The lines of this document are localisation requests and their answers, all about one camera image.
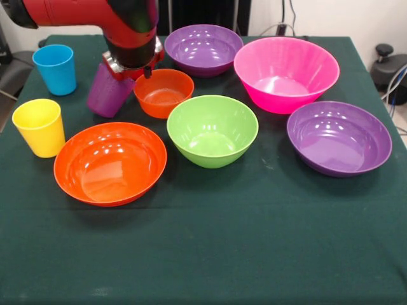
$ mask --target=bowl rim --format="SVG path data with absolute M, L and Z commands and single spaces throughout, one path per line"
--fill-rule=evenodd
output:
M 238 37 L 240 46 L 239 46 L 239 49 L 235 52 L 232 60 L 229 60 L 227 63 L 223 63 L 223 64 L 212 65 L 210 67 L 202 67 L 201 65 L 185 64 L 184 62 L 179 61 L 178 59 L 175 59 L 174 55 L 172 54 L 172 52 L 169 52 L 169 48 L 168 48 L 168 44 L 169 44 L 168 41 L 171 38 L 171 36 L 175 35 L 177 32 L 179 32 L 179 31 L 181 31 L 183 29 L 201 27 L 201 26 L 220 28 L 220 29 L 225 30 L 226 32 L 229 32 L 232 36 Z M 175 31 L 171 32 L 164 41 L 165 52 L 168 54 L 168 56 L 173 61 L 175 61 L 177 63 L 180 63 L 181 65 L 184 65 L 186 67 L 197 68 L 197 69 L 215 69 L 215 68 L 223 67 L 225 65 L 230 65 L 231 63 L 233 63 L 233 61 L 235 60 L 236 54 L 243 48 L 243 46 L 244 46 L 244 42 L 243 42 L 242 38 L 237 33 L 233 32 L 231 29 L 228 29 L 227 27 L 222 27 L 222 26 L 216 25 L 216 24 L 192 24 L 192 25 L 187 25 L 185 27 L 180 27 L 179 29 L 176 29 Z
M 73 141 L 73 139 L 75 139 L 77 136 L 79 136 L 79 135 L 81 135 L 82 133 L 85 133 L 85 132 L 87 132 L 87 131 L 89 131 L 89 130 L 101 128 L 102 126 L 106 126 L 106 125 L 109 125 L 109 126 L 111 126 L 111 125 L 134 126 L 134 125 L 135 125 L 135 126 L 137 126 L 137 127 L 142 128 L 143 130 L 147 130 L 148 132 L 151 132 L 152 135 L 154 135 L 155 137 L 157 137 L 157 139 L 159 140 L 160 146 L 163 148 L 164 164 L 163 164 L 162 169 L 159 169 L 157 176 L 154 177 L 154 179 L 152 179 L 151 183 L 149 183 L 142 191 L 139 191 L 139 192 L 137 192 L 137 193 L 135 193 L 135 194 L 133 194 L 133 195 L 131 195 L 131 196 L 127 196 L 126 198 L 122 198 L 122 199 L 120 199 L 120 200 L 99 202 L 99 201 L 95 201 L 95 200 L 93 200 L 93 199 L 91 199 L 91 198 L 89 198 L 89 197 L 82 198 L 82 197 L 80 197 L 80 196 L 76 196 L 76 195 L 72 194 L 71 192 L 69 192 L 67 189 L 65 189 L 65 188 L 62 186 L 61 181 L 59 181 L 59 179 L 58 179 L 58 176 L 57 176 L 57 174 L 56 174 L 56 171 L 57 171 L 57 163 L 58 163 L 58 159 L 59 159 L 60 153 L 64 150 L 64 148 L 65 148 L 69 143 L 71 143 L 71 142 Z M 151 130 L 151 129 L 145 127 L 145 126 L 142 126 L 142 125 L 139 125 L 139 124 L 135 124 L 135 123 L 130 123 L 130 122 L 108 122 L 108 123 L 93 125 L 93 126 L 91 126 L 91 127 L 85 128 L 84 130 L 82 130 L 82 131 L 78 132 L 77 134 L 73 135 L 73 136 L 65 143 L 65 145 L 64 145 L 63 148 L 60 150 L 60 152 L 57 154 L 57 157 L 55 158 L 55 161 L 54 161 L 54 163 L 53 163 L 53 174 L 54 174 L 54 179 L 55 179 L 55 181 L 57 182 L 59 188 L 61 188 L 61 190 L 63 190 L 66 194 L 68 194 L 69 196 L 73 197 L 74 199 L 79 200 L 79 201 L 82 201 L 82 202 L 85 202 L 85 203 L 89 203 L 89 204 L 92 204 L 92 205 L 97 205 L 97 206 L 100 206 L 100 207 L 104 207 L 104 206 L 110 207 L 112 204 L 119 203 L 119 202 L 126 202 L 126 201 L 128 201 L 128 200 L 131 200 L 132 198 L 134 198 L 134 200 L 135 200 L 135 199 L 137 199 L 138 196 L 143 195 L 145 192 L 147 192 L 154 184 L 156 184 L 156 182 L 158 181 L 158 179 L 162 176 L 162 174 L 163 174 L 163 172 L 164 172 L 164 169 L 165 169 L 165 167 L 167 166 L 167 159 L 168 159 L 168 156 L 167 156 L 167 148 L 165 147 L 165 144 L 164 144 L 163 140 L 162 140 L 153 130 Z
M 281 95 L 281 94 L 275 94 L 275 93 L 267 93 L 267 92 L 264 92 L 264 91 L 261 91 L 261 90 L 257 89 L 256 87 L 254 87 L 253 85 L 250 85 L 247 81 L 245 81 L 244 78 L 242 77 L 242 75 L 239 74 L 238 69 L 236 68 L 236 58 L 238 58 L 239 54 L 242 54 L 243 50 L 246 49 L 247 46 L 252 45 L 252 44 L 261 43 L 264 40 L 296 40 L 296 41 L 299 41 L 300 43 L 303 43 L 303 44 L 311 44 L 312 46 L 315 46 L 316 48 L 318 48 L 318 49 L 322 50 L 324 53 L 326 53 L 329 57 L 331 57 L 331 59 L 335 63 L 335 66 L 337 67 L 335 79 L 328 86 L 325 86 L 323 89 L 318 90 L 318 91 L 313 91 L 313 92 L 310 92 L 310 93 L 307 93 L 307 94 Z M 267 93 L 269 95 L 274 95 L 276 97 L 309 97 L 309 96 L 312 96 L 312 95 L 322 94 L 325 91 L 327 91 L 328 89 L 330 89 L 331 87 L 333 87 L 333 85 L 336 84 L 336 82 L 338 81 L 338 79 L 340 77 L 339 63 L 336 60 L 335 56 L 333 56 L 331 54 L 331 52 L 327 51 L 327 49 L 319 46 L 316 43 L 312 43 L 311 41 L 303 40 L 303 39 L 300 39 L 298 37 L 287 37 L 287 36 L 284 36 L 284 37 L 281 37 L 281 36 L 264 37 L 264 38 L 259 38 L 259 39 L 256 39 L 254 41 L 251 41 L 250 43 L 245 44 L 238 52 L 236 52 L 235 59 L 233 61 L 233 68 L 234 68 L 237 76 L 240 78 L 240 80 L 243 83 L 247 84 L 248 86 L 250 86 L 251 88 L 253 88 L 253 89 L 255 89 L 255 90 L 259 91 L 259 92 Z
M 389 146 L 390 149 L 389 149 L 389 151 L 388 151 L 386 157 L 385 157 L 381 162 L 379 162 L 378 164 L 376 164 L 375 166 L 370 166 L 370 167 L 365 168 L 365 169 L 363 169 L 363 170 L 355 170 L 355 171 L 352 171 L 352 172 L 351 172 L 351 171 L 348 171 L 348 170 L 347 170 L 347 171 L 346 171 L 346 170 L 335 170 L 335 169 L 332 169 L 332 168 L 330 168 L 330 167 L 324 166 L 324 165 L 322 165 L 322 164 L 320 164 L 320 163 L 318 163 L 318 162 L 315 162 L 315 161 L 311 160 L 310 158 L 306 157 L 306 156 L 301 152 L 301 150 L 299 149 L 299 147 L 294 143 L 294 140 L 293 140 L 293 133 L 290 132 L 289 127 L 293 124 L 293 121 L 294 121 L 294 119 L 293 119 L 293 114 L 294 114 L 294 113 L 296 113 L 297 111 L 300 111 L 301 109 L 307 108 L 307 107 L 313 107 L 316 103 L 345 105 L 346 107 L 351 107 L 351 108 L 353 108 L 353 109 L 355 109 L 355 110 L 357 110 L 357 111 L 361 111 L 361 112 L 366 113 L 366 114 L 367 114 L 369 117 L 371 117 L 376 123 L 378 123 L 378 124 L 383 128 L 383 130 L 385 130 L 385 134 L 386 134 L 386 136 L 387 136 L 387 138 L 388 138 L 388 140 L 389 140 L 389 144 L 390 144 L 390 146 Z M 327 171 L 330 171 L 330 172 L 333 172 L 333 173 L 357 175 L 357 174 L 360 174 L 360 173 L 370 172 L 370 171 L 372 171 L 372 170 L 374 170 L 374 169 L 376 169 L 376 168 L 382 166 L 382 165 L 390 158 L 390 155 L 392 154 L 392 147 L 393 147 L 392 137 L 390 136 L 389 130 L 388 130 L 388 129 L 386 128 L 386 126 L 382 123 L 382 121 L 380 121 L 376 116 L 374 116 L 374 115 L 373 115 L 372 113 L 370 113 L 369 111 L 367 111 L 367 110 L 365 110 L 365 109 L 363 109 L 363 108 L 361 108 L 361 107 L 358 107 L 358 106 L 356 106 L 356 105 L 352 105 L 352 104 L 346 103 L 346 102 L 339 102 L 339 101 L 335 101 L 335 100 L 320 100 L 320 101 L 316 101 L 316 102 L 313 102 L 313 103 L 310 103 L 310 104 L 307 104 L 307 105 L 303 105 L 303 106 L 297 108 L 297 109 L 290 115 L 290 117 L 289 117 L 288 120 L 287 120 L 287 134 L 288 134 L 288 137 L 289 137 L 289 140 L 290 140 L 291 144 L 294 146 L 294 148 L 296 149 L 296 151 L 298 151 L 298 153 L 299 153 L 301 156 L 303 156 L 304 158 L 306 158 L 307 160 L 309 160 L 309 162 L 312 162 L 313 164 L 319 166 L 320 168 L 322 168 L 322 169 L 324 169 L 324 170 L 327 170 Z
M 172 117 L 172 116 L 174 115 L 174 113 L 176 112 L 176 109 L 179 109 L 180 107 L 184 107 L 183 105 L 186 105 L 187 103 L 191 103 L 191 102 L 194 102 L 194 101 L 196 101 L 196 100 L 200 100 L 200 99 L 202 99 L 203 97 L 205 97 L 205 98 L 207 98 L 207 97 L 211 97 L 211 98 L 219 98 L 219 97 L 221 97 L 222 100 L 230 100 L 230 101 L 232 101 L 232 102 L 234 102 L 234 103 L 236 103 L 236 104 L 242 106 L 244 109 L 247 109 L 247 110 L 249 111 L 249 113 L 251 114 L 252 118 L 254 119 L 254 122 L 255 122 L 255 125 L 256 125 L 256 131 L 254 132 L 254 135 L 252 136 L 252 139 L 251 139 L 244 147 L 240 148 L 240 149 L 237 150 L 237 151 L 233 151 L 233 152 L 231 152 L 231 153 L 228 153 L 228 154 L 222 154 L 222 155 L 219 155 L 219 156 L 208 156 L 208 155 L 204 155 L 204 154 L 197 154 L 197 153 L 195 153 L 195 152 L 193 152 L 193 151 L 190 151 L 189 149 L 185 149 L 185 148 L 183 148 L 183 147 L 181 147 L 181 146 L 178 145 L 178 143 L 174 140 L 174 137 L 173 137 L 173 135 L 172 135 L 171 132 L 170 132 L 169 124 L 170 124 L 170 121 L 171 121 L 171 117 Z M 259 121 L 258 121 L 257 116 L 255 115 L 255 113 L 253 112 L 253 110 L 250 109 L 250 107 L 247 106 L 245 103 L 243 103 L 243 102 L 241 102 L 241 101 L 239 101 L 239 100 L 237 100 L 237 99 L 235 99 L 235 98 L 227 97 L 227 96 L 225 96 L 225 95 L 213 95 L 213 94 L 208 94 L 208 95 L 200 95 L 200 96 L 197 96 L 197 97 L 190 98 L 190 99 L 186 100 L 185 102 L 180 103 L 179 105 L 177 105 L 177 106 L 171 111 L 171 113 L 170 113 L 170 115 L 169 115 L 169 117 L 168 117 L 168 120 L 167 120 L 167 132 L 168 132 L 168 135 L 169 135 L 171 141 L 172 141 L 178 148 L 182 149 L 183 151 L 186 151 L 187 153 L 192 154 L 192 155 L 194 155 L 194 156 L 216 159 L 216 158 L 224 158 L 224 157 L 234 156 L 234 155 L 236 155 L 236 154 L 238 154 L 238 153 L 241 153 L 242 151 L 245 151 L 246 149 L 248 149 L 248 148 L 253 144 L 254 140 L 256 140 L 256 138 L 257 138 L 257 136 L 258 136 L 258 133 L 259 133 Z
M 174 102 L 174 103 L 172 103 L 171 105 L 176 105 L 176 104 L 179 104 L 179 103 L 181 103 L 181 102 L 184 102 L 186 99 L 188 99 L 190 96 L 192 96 L 192 93 L 193 93 L 193 91 L 195 90 L 195 83 L 193 82 L 192 78 L 191 78 L 188 74 L 186 74 L 185 72 L 180 71 L 180 70 L 169 69 L 169 68 L 155 69 L 155 70 L 152 70 L 151 73 L 153 74 L 153 73 L 158 72 L 158 71 L 162 71 L 162 72 L 163 72 L 163 71 L 170 71 L 170 72 L 173 72 L 174 74 L 178 74 L 178 75 L 182 76 L 183 78 L 185 78 L 185 80 L 188 80 L 189 85 L 192 85 L 192 86 L 190 86 L 190 91 L 189 91 L 189 93 L 186 95 L 186 97 L 185 97 L 184 99 L 182 99 L 180 102 Z M 141 81 L 142 78 L 145 79 L 145 77 L 144 77 L 143 74 L 141 74 L 141 75 L 135 80 L 134 87 L 133 87 L 133 93 L 134 93 L 135 97 L 137 98 L 137 100 L 138 100 L 140 103 L 143 103 L 143 104 L 155 105 L 155 106 L 158 106 L 158 107 L 162 107 L 161 104 L 155 104 L 155 103 L 152 103 L 152 102 L 146 102 L 146 99 L 145 99 L 145 98 L 141 98 L 141 97 L 139 96 L 139 94 L 137 94 L 137 88 L 139 87 L 138 81 L 139 81 L 139 80 Z

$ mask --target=purple bowl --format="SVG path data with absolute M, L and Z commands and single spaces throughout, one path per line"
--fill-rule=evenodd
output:
M 185 73 L 212 78 L 233 65 L 243 41 L 232 30 L 218 25 L 195 24 L 172 32 L 165 51 Z
M 290 141 L 306 164 L 325 175 L 350 177 L 378 168 L 392 140 L 381 121 L 342 102 L 314 102 L 288 119 Z

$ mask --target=table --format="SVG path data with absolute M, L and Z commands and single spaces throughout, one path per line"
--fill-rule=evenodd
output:
M 87 109 L 106 50 L 101 36 L 51 36 L 48 44 L 74 49 L 78 89 L 53 97 L 33 71 L 18 104 L 57 100 L 67 139 L 107 121 L 145 125 L 165 142 L 168 164 L 136 202 L 92 207 L 58 188 L 53 159 L 35 157 L 8 122 L 0 137 L 0 304 L 407 302 L 407 151 L 351 40 L 309 40 L 341 67 L 320 100 L 361 106 L 389 129 L 393 152 L 381 168 L 336 179 L 307 167 L 288 140 L 287 116 L 258 109 L 233 69 L 194 79 L 194 96 L 243 101 L 259 135 L 230 166 L 197 167 L 170 142 L 166 121 L 144 114 L 135 98 L 113 120 Z M 166 57 L 158 67 L 175 66 Z

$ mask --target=orange bowl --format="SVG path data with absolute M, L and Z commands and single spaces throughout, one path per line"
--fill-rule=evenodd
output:
M 171 111 L 193 93 L 193 80 L 184 72 L 173 69 L 153 70 L 151 77 L 137 78 L 134 94 L 142 110 L 158 119 L 167 119 Z
M 146 193 L 167 163 L 162 140 L 132 123 L 106 123 L 73 136 L 54 162 L 54 176 L 69 196 L 116 207 Z

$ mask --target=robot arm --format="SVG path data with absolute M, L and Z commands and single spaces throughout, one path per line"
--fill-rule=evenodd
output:
M 156 53 L 155 0 L 0 1 L 10 18 L 22 27 L 99 26 L 112 58 L 109 62 L 104 55 L 104 60 L 112 73 L 140 68 L 148 73 L 150 65 L 160 59 Z M 122 69 L 113 69 L 112 63 Z

